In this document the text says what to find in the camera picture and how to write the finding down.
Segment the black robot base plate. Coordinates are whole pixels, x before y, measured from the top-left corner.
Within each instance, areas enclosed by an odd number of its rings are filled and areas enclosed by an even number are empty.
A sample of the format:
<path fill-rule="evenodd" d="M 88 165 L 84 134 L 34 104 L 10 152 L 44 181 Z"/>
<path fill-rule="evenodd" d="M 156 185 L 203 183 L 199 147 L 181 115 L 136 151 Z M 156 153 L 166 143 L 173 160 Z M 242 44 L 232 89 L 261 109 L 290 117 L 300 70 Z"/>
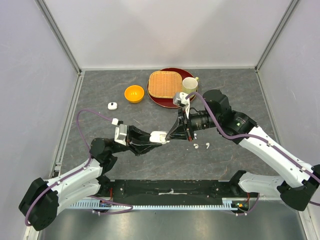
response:
<path fill-rule="evenodd" d="M 111 180 L 98 197 L 133 206 L 220 205 L 223 198 L 246 199 L 248 194 L 228 181 L 218 180 Z"/>

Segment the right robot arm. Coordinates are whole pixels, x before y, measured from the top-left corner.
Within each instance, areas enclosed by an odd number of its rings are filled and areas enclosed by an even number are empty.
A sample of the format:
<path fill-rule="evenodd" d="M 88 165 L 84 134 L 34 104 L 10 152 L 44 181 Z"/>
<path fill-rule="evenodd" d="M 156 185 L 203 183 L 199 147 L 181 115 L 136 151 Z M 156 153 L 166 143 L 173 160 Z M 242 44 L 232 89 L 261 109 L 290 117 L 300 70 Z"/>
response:
<path fill-rule="evenodd" d="M 320 186 L 320 167 L 310 165 L 285 150 L 248 115 L 235 111 L 220 90 L 195 95 L 205 109 L 190 113 L 190 94 L 179 92 L 173 104 L 179 106 L 178 117 L 166 135 L 166 141 L 192 141 L 195 132 L 216 128 L 225 139 L 252 152 L 277 172 L 276 176 L 257 175 L 239 170 L 229 181 L 235 197 L 244 193 L 280 198 L 287 206 L 304 211 Z"/>

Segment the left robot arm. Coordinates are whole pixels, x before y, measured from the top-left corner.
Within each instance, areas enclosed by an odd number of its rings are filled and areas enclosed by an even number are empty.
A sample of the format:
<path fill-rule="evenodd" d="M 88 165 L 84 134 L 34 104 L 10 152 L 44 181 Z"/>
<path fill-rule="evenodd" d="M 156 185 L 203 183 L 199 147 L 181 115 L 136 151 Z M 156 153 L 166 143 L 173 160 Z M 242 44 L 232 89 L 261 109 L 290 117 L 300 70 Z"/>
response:
<path fill-rule="evenodd" d="M 22 198 L 18 209 L 25 225 L 41 231 L 49 226 L 64 209 L 85 197 L 106 196 L 110 180 L 105 173 L 117 161 L 115 153 L 130 151 L 135 156 L 148 153 L 166 144 L 165 131 L 147 133 L 133 125 L 120 124 L 114 138 L 95 138 L 89 157 L 81 165 L 51 179 L 35 179 Z"/>

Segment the white earbud charging case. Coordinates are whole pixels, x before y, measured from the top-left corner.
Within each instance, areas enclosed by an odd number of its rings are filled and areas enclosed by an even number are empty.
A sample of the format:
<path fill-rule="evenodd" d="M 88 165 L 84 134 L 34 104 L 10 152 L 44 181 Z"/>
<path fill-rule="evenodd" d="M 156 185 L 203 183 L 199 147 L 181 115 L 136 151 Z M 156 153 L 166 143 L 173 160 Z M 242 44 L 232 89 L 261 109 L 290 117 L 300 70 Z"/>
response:
<path fill-rule="evenodd" d="M 166 142 L 166 137 L 167 137 L 167 132 L 166 131 L 152 131 L 150 133 L 149 141 L 152 143 L 157 143 L 157 144 L 167 144 Z"/>

